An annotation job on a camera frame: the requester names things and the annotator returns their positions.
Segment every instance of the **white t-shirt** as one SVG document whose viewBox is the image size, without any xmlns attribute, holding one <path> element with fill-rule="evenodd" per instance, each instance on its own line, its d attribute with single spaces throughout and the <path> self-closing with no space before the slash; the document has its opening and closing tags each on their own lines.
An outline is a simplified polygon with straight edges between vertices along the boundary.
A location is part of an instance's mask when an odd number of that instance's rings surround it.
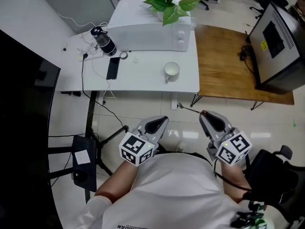
<svg viewBox="0 0 305 229">
<path fill-rule="evenodd" d="M 224 229 L 244 211 L 224 194 L 211 165 L 188 154 L 143 163 L 132 190 L 112 204 L 95 196 L 69 229 Z"/>
</svg>

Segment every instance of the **small white label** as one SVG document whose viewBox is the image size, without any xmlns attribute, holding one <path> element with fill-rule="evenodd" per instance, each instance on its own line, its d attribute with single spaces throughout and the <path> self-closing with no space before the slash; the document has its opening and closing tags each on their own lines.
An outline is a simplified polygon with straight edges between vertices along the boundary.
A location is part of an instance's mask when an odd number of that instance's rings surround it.
<svg viewBox="0 0 305 229">
<path fill-rule="evenodd" d="M 87 150 L 76 152 L 74 154 L 75 154 L 77 164 L 81 165 L 81 164 L 90 163 L 90 159 L 89 159 L 89 155 L 88 155 Z"/>
</svg>

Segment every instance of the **green leaf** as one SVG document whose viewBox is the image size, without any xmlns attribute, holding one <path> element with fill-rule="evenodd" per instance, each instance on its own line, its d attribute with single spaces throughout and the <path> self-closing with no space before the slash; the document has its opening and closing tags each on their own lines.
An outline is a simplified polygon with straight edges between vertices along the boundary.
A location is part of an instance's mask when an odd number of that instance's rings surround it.
<svg viewBox="0 0 305 229">
<path fill-rule="evenodd" d="M 196 7 L 196 5 L 199 1 L 200 0 L 181 0 L 179 2 L 179 5 L 180 5 L 182 10 L 191 11 Z"/>
<path fill-rule="evenodd" d="M 168 7 L 168 3 L 163 0 L 150 0 L 151 5 L 160 12 L 164 12 Z"/>
<path fill-rule="evenodd" d="M 152 2 L 153 2 L 152 0 L 146 0 L 146 1 L 144 1 L 143 3 L 147 3 L 147 4 L 149 4 L 149 5 L 153 5 Z"/>
<path fill-rule="evenodd" d="M 189 14 L 186 11 L 183 11 L 179 5 L 175 6 L 175 11 L 179 15 L 179 17 L 189 16 Z"/>
<path fill-rule="evenodd" d="M 163 13 L 163 26 L 175 23 L 179 19 L 179 15 L 175 10 L 175 6 L 167 8 Z"/>
</svg>

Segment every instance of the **white wall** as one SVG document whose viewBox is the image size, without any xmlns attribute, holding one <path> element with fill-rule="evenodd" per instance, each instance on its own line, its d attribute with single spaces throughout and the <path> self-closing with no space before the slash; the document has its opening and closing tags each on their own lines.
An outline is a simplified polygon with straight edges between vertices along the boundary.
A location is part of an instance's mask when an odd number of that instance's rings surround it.
<svg viewBox="0 0 305 229">
<path fill-rule="evenodd" d="M 0 0 L 0 29 L 60 68 L 58 55 L 74 35 L 45 0 Z"/>
</svg>

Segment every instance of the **black water bottle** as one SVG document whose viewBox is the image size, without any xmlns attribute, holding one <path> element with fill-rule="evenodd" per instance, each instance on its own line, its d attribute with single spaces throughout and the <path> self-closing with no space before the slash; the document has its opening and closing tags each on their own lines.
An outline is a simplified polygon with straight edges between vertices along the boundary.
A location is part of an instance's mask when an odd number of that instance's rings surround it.
<svg viewBox="0 0 305 229">
<path fill-rule="evenodd" d="M 101 26 L 92 28 L 91 35 L 95 38 L 97 44 L 107 56 L 113 56 L 116 53 L 116 48 L 113 41 L 107 35 L 107 31 L 103 31 Z"/>
</svg>

